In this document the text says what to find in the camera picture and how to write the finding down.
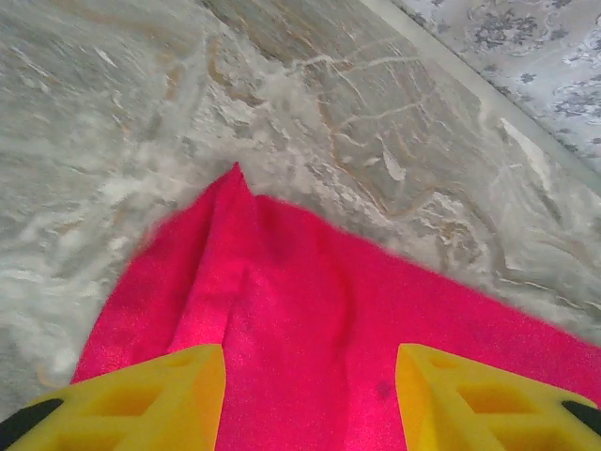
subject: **yellow plastic bracket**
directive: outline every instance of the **yellow plastic bracket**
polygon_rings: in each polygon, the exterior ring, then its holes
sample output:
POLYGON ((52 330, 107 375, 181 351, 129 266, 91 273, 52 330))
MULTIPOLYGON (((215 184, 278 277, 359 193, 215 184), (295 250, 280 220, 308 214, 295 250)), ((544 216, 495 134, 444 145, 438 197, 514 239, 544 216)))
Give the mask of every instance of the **yellow plastic bracket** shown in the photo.
POLYGON ((396 392, 408 451, 601 451, 589 399, 441 350, 402 345, 396 392))
POLYGON ((37 399, 64 403, 8 450, 213 450, 224 389, 222 348, 189 348, 37 399))

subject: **pink towel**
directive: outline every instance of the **pink towel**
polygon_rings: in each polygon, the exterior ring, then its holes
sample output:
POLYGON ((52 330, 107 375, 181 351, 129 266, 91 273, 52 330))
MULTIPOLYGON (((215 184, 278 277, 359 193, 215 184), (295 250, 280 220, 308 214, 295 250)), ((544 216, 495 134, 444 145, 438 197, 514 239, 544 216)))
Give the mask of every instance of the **pink towel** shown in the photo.
POLYGON ((109 298, 74 381, 222 343, 218 450, 405 449, 400 343, 601 400, 601 350, 254 196, 236 165, 161 226, 109 298))

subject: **marble floor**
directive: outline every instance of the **marble floor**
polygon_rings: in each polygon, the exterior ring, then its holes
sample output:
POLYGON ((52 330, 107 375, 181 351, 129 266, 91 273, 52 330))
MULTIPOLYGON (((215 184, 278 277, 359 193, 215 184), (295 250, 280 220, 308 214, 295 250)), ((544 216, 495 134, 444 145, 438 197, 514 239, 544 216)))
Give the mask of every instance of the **marble floor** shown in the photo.
POLYGON ((387 0, 9 0, 0 33, 0 417, 235 161, 601 344, 601 180, 387 0))

